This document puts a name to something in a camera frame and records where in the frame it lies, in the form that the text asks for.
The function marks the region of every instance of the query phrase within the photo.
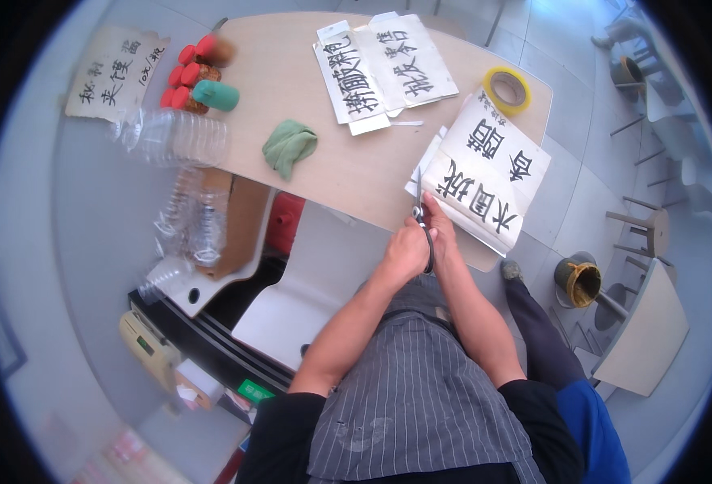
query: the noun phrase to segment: shoe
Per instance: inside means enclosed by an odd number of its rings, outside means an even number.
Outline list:
[[[505,280],[520,279],[525,284],[520,266],[512,259],[502,260],[502,277]]]
[[[590,37],[590,41],[596,46],[605,50],[611,50],[614,46],[614,42],[608,37],[596,37],[595,35]]]

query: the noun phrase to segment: paint bucket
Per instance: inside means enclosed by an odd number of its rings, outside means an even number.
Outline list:
[[[609,64],[609,75],[612,76],[614,86],[617,84],[643,82],[644,74],[641,68],[634,60],[627,56],[620,56],[619,62],[615,61]],[[643,88],[617,88],[630,101],[637,102],[639,93]]]
[[[555,267],[555,284],[566,291],[575,307],[587,307],[601,292],[601,270],[593,263],[566,257]]]

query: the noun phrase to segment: green bottle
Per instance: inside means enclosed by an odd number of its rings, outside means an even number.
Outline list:
[[[195,89],[192,90],[192,97],[209,108],[232,111],[241,95],[232,86],[204,79],[198,82]]]

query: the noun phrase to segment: green cloth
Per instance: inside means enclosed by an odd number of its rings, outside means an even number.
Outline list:
[[[286,181],[292,178],[292,165],[316,150],[318,136],[307,126],[287,119],[275,128],[262,147],[264,160]]]

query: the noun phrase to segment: tape roll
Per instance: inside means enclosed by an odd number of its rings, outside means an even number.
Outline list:
[[[512,89],[514,92],[512,99],[504,99],[498,95],[495,89],[497,83]],[[531,90],[528,84],[523,76],[509,67],[493,67],[482,80],[482,87],[487,96],[493,100],[498,111],[506,116],[516,115],[531,104]]]

